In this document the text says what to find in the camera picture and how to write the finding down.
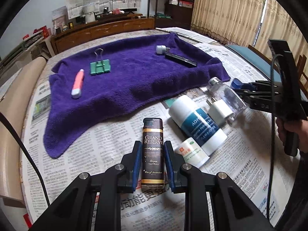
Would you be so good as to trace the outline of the right human hand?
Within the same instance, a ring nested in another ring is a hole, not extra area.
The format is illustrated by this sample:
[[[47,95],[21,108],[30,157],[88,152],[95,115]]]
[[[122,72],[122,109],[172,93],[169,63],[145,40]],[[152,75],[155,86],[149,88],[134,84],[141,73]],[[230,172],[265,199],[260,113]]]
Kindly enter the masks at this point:
[[[294,132],[299,136],[299,150],[303,153],[308,153],[308,128],[307,121],[290,121],[283,122],[280,118],[276,119],[276,124],[278,126],[278,136],[279,139],[285,143],[286,132]]]

